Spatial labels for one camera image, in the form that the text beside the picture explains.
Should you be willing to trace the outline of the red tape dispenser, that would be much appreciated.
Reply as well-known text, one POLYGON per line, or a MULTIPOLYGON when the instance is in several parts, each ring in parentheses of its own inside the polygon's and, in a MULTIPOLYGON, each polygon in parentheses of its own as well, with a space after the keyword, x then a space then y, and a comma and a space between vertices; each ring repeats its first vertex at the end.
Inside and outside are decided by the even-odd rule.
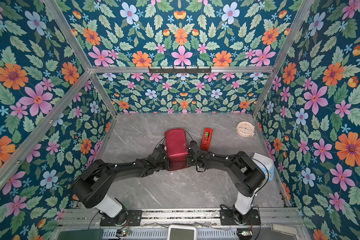
POLYGON ((202 142, 201 142, 201 149, 203 151, 210 150, 212 136, 213 136, 213 129, 205 128, 204 133, 203 133, 202 142))

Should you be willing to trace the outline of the maroon wrapping paper sheet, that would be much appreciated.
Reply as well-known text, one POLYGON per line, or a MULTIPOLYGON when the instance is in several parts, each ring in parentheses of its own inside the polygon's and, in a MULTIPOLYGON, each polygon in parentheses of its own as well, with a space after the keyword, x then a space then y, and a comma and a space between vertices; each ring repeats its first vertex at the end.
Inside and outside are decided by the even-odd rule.
POLYGON ((187 168, 187 139, 184 129, 172 129, 165 132, 166 148, 169 157, 169 170, 187 168))

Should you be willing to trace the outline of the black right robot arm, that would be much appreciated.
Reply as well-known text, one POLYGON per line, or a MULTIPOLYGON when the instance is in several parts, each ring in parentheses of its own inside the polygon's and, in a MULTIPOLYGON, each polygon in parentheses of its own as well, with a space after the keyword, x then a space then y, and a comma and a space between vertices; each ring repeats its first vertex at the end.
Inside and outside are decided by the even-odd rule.
POLYGON ((187 166, 199 169, 220 170, 228 174, 238 191, 231 213, 235 222, 242 225, 250 218, 255 194, 261 189, 266 175, 264 171, 245 152, 234 155, 218 155, 202 150, 196 141, 187 146, 187 166))

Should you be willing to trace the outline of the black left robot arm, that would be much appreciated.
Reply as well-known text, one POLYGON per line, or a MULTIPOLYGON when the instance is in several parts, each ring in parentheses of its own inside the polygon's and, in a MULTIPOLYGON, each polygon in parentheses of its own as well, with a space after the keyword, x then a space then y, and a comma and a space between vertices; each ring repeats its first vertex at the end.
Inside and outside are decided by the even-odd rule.
POLYGON ((108 194, 117 181, 144 178, 161 170, 170 169, 170 160, 163 144, 154 148, 146 158, 133 162, 112 164, 103 160, 94 161, 73 183, 72 192, 85 208, 94 208, 103 215, 115 219, 124 213, 125 207, 108 194))

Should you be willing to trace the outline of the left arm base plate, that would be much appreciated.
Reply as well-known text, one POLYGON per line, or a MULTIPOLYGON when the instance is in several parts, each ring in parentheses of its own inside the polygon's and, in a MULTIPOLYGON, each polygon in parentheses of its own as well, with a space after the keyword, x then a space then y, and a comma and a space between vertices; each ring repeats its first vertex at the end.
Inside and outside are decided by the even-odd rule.
POLYGON ((143 211, 141 210, 122 210, 114 218, 102 214, 101 227, 137 227, 140 226, 143 211))

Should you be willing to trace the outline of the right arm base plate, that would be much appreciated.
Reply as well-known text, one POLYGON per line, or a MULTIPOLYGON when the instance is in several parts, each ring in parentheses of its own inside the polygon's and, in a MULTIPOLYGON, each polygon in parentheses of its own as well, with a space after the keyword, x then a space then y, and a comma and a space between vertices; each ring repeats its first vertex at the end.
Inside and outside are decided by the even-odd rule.
POLYGON ((220 211, 220 221, 223 226, 233 226, 233 225, 252 225, 252 226, 260 226, 261 225, 261 217, 259 211, 256 209, 250 209, 248 213, 242 215, 237 210, 221 208, 220 211))

